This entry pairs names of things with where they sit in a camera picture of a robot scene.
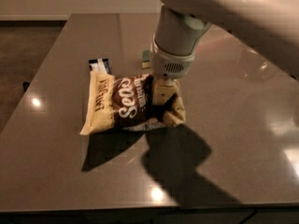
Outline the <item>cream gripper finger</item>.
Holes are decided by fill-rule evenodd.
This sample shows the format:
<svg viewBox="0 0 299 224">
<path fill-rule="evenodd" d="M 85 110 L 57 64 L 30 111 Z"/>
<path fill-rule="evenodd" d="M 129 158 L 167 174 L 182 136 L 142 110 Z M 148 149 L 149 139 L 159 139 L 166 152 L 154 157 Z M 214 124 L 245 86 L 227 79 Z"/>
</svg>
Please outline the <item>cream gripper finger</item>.
<svg viewBox="0 0 299 224">
<path fill-rule="evenodd" d="M 172 78 L 156 77 L 152 84 L 152 104 L 164 105 L 177 90 L 177 83 Z"/>
</svg>

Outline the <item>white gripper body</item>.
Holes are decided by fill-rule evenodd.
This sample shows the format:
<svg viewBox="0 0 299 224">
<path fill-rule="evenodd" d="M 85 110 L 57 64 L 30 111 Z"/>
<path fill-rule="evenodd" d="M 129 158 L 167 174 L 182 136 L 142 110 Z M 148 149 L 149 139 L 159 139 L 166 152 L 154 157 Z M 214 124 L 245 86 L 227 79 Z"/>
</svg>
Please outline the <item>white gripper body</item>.
<svg viewBox="0 0 299 224">
<path fill-rule="evenodd" d="M 196 41 L 154 35 L 150 65 L 155 77 L 178 79 L 188 74 L 195 58 Z"/>
</svg>

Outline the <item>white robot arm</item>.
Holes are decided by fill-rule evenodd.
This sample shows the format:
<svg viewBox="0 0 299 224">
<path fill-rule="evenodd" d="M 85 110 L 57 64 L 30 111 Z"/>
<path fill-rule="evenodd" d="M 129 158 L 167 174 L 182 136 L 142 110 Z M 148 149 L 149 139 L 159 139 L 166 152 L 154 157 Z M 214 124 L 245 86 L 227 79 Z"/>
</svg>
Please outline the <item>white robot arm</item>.
<svg viewBox="0 0 299 224">
<path fill-rule="evenodd" d="M 150 46 L 152 103 L 164 105 L 188 74 L 199 39 L 215 24 L 299 77 L 299 0 L 160 0 Z"/>
</svg>

